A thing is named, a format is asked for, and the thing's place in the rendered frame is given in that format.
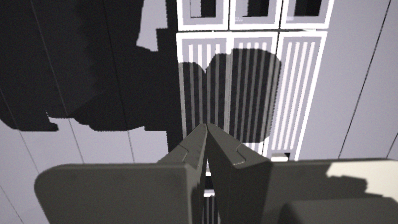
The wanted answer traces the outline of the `black server rack frame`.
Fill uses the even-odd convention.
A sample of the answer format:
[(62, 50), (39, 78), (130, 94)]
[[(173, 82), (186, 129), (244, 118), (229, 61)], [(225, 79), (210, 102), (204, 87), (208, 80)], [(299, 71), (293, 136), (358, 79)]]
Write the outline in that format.
[(36, 177), (156, 163), (182, 140), (176, 33), (327, 32), (298, 159), (398, 160), (398, 0), (327, 29), (187, 31), (177, 0), (0, 0), (0, 224), (49, 224)]

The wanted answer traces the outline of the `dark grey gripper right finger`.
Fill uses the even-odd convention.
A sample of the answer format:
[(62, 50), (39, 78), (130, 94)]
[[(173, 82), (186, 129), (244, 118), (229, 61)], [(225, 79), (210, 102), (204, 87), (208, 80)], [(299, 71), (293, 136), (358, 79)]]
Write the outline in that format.
[(291, 201), (392, 197), (398, 202), (397, 160), (271, 160), (216, 125), (206, 126), (221, 224), (277, 224), (282, 206)]

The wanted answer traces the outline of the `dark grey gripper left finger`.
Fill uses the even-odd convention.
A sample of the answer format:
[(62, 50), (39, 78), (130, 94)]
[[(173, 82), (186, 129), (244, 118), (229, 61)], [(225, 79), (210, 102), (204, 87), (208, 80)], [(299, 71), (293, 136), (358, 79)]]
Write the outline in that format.
[(49, 224), (202, 224), (206, 124), (156, 163), (57, 165), (34, 192)]

